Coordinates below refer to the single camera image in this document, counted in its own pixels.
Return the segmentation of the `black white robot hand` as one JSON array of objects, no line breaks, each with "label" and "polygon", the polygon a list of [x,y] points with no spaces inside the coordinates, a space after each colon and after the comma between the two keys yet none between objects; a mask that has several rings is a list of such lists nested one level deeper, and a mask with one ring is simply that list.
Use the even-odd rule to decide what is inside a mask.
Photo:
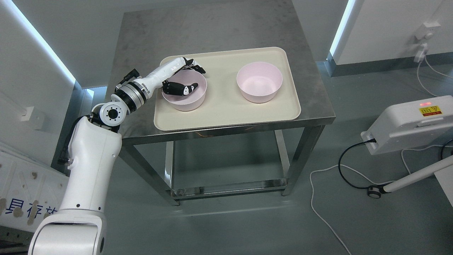
[{"label": "black white robot hand", "polygon": [[205,74],[206,71],[194,59],[187,59],[185,57],[175,58],[152,71],[148,74],[139,84],[146,87],[150,92],[154,89],[161,88],[165,94],[175,96],[187,96],[194,92],[198,83],[191,85],[183,85],[176,82],[170,82],[168,79],[173,77],[181,70],[194,70],[200,74]]}]

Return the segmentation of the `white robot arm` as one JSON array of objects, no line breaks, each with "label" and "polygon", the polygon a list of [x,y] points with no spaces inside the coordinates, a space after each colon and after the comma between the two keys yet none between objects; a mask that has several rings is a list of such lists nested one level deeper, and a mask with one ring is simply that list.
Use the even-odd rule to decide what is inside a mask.
[{"label": "white robot arm", "polygon": [[70,177],[60,209],[36,229],[29,255],[100,255],[106,235],[105,199],[121,135],[98,126],[101,117],[121,123],[127,106],[98,104],[74,125],[65,156]]}]

